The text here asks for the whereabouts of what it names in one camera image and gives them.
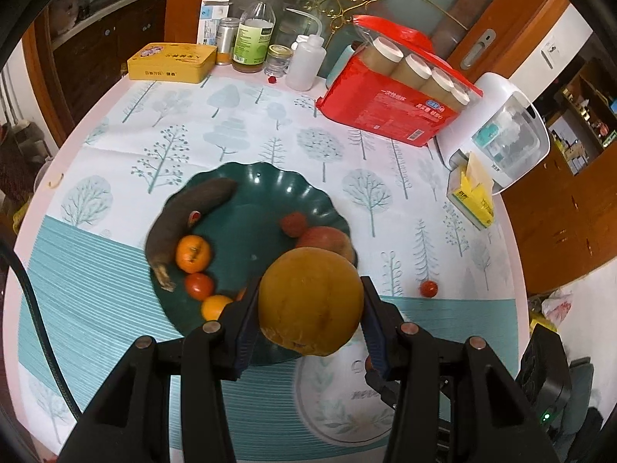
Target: red fruit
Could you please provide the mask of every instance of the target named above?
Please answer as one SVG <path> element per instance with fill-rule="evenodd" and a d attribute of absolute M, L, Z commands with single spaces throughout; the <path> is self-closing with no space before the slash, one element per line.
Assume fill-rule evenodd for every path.
<path fill-rule="evenodd" d="M 203 273 L 191 273 L 184 277 L 184 289 L 193 299 L 203 301 L 213 294 L 214 282 Z"/>
<path fill-rule="evenodd" d="M 279 224 L 283 233 L 291 238 L 298 238 L 309 227 L 306 216 L 298 211 L 287 214 Z"/>
<path fill-rule="evenodd" d="M 439 286 L 437 286 L 437 282 L 433 280 L 425 280 L 420 284 L 420 294 L 424 297 L 434 297 L 437 295 L 438 290 Z"/>
<path fill-rule="evenodd" d="M 318 247 L 325 250 L 331 250 L 347 261 L 353 263 L 356 259 L 354 246 L 351 244 L 349 237 L 341 230 L 330 226 L 313 226 L 306 230 L 298 241 L 296 247 Z"/>

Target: red package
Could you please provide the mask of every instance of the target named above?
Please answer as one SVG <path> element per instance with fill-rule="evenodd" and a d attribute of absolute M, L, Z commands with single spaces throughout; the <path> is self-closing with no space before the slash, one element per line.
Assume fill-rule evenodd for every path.
<path fill-rule="evenodd" d="M 468 92 L 471 102 L 482 96 L 463 75 L 434 54 L 430 39 L 417 30 L 399 26 L 380 17 L 354 16 L 354 24 L 365 42 L 384 36 L 396 42 L 404 54 L 419 56 L 443 70 Z M 330 120 L 384 135 L 414 146 L 424 146 L 458 113 L 433 97 L 372 71 L 360 59 L 361 47 L 334 80 L 317 108 Z"/>

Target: yellow tin box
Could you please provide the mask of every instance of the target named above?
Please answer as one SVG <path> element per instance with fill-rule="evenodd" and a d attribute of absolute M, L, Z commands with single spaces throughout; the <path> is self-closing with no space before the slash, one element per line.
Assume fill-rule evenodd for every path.
<path fill-rule="evenodd" d="M 214 67 L 217 48 L 212 45 L 148 44 L 128 60 L 131 80 L 199 83 Z"/>

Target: barcode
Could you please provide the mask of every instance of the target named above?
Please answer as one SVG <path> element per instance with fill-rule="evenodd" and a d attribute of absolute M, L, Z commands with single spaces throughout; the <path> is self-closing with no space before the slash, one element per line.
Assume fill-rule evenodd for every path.
<path fill-rule="evenodd" d="M 418 129 L 418 130 L 416 130 L 416 131 L 415 131 L 412 135 L 410 135 L 410 136 L 409 136 L 409 137 L 407 137 L 407 138 L 408 138 L 409 140 L 414 140 L 414 139 L 419 138 L 422 134 L 424 134 L 424 131 L 423 131 L 423 130 Z"/>

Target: teal striped placemat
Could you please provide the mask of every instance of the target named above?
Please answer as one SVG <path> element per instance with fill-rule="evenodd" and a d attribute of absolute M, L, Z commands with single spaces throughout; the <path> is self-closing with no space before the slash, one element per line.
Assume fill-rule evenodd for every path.
<path fill-rule="evenodd" d="M 83 409 L 107 374 L 141 335 L 179 337 L 150 286 L 143 251 L 79 230 L 46 216 L 36 239 L 29 275 L 47 332 L 69 388 Z M 485 337 L 512 374 L 518 339 L 513 299 L 464 301 L 384 297 L 434 336 L 464 341 Z M 25 302 L 19 324 L 19 361 L 57 391 Z M 295 362 L 249 368 L 223 392 L 236 457 L 252 461 L 328 458 L 362 447 L 323 442 L 308 431 L 294 403 Z M 172 380 L 170 445 L 180 448 L 180 383 Z"/>

